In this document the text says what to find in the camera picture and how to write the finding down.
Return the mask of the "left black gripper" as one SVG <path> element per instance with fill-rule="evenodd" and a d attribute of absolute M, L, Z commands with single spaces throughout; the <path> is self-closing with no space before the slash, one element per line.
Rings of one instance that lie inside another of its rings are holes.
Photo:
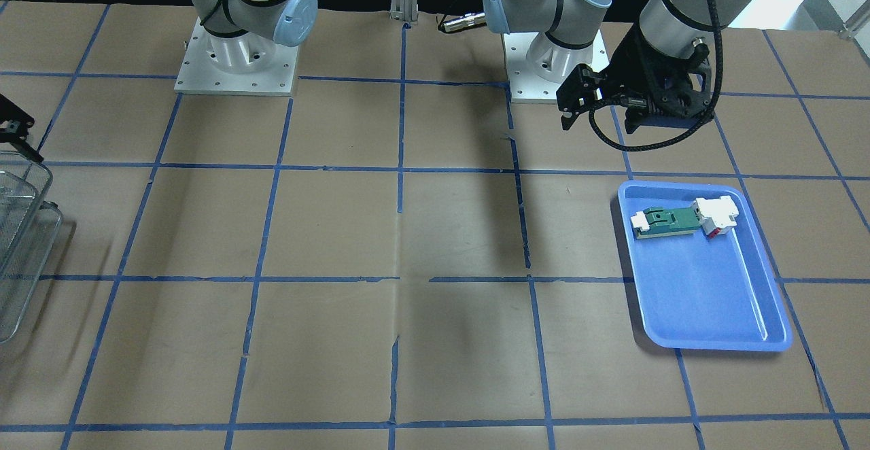
<path fill-rule="evenodd" d="M 562 130 L 569 130 L 581 114 L 604 106 L 599 89 L 615 98 L 625 112 L 625 131 L 634 134 L 641 126 L 689 130 L 712 116 L 712 69 L 710 47 L 705 39 L 690 44 L 690 56 L 674 58 L 656 50 L 633 25 L 616 48 L 605 70 L 578 64 L 556 92 L 562 112 Z"/>

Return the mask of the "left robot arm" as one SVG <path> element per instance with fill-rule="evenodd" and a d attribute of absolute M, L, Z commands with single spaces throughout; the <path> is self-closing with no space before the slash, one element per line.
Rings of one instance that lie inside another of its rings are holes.
<path fill-rule="evenodd" d="M 579 60 L 613 0 L 483 0 L 495 34 L 534 33 L 528 56 L 556 82 L 564 130 L 602 104 L 624 107 L 625 131 L 692 130 L 714 117 L 721 90 L 721 35 L 752 0 L 649 0 L 605 69 Z"/>

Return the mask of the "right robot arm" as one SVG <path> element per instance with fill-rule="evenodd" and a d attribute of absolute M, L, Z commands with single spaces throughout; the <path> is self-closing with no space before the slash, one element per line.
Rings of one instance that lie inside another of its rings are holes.
<path fill-rule="evenodd" d="M 66 108 L 41 122 L 37 76 L 2 77 L 2 144 L 41 162 L 149 158 L 182 97 L 171 160 L 212 132 L 265 147 L 273 161 L 286 126 L 296 48 L 317 0 L 192 0 L 186 8 L 47 4 L 2 23 L 2 70 L 46 63 L 71 85 Z"/>

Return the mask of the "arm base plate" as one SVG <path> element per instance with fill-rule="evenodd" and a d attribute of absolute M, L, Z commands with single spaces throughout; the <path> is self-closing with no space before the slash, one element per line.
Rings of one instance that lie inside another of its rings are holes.
<path fill-rule="evenodd" d="M 516 103 L 556 104 L 557 90 L 579 64 L 594 71 L 609 63 L 601 31 L 590 46 L 569 50 L 543 33 L 503 34 L 510 97 Z"/>
<path fill-rule="evenodd" d="M 174 90 L 199 96 L 291 97 L 298 53 L 298 47 L 252 33 L 217 37 L 196 20 Z"/>

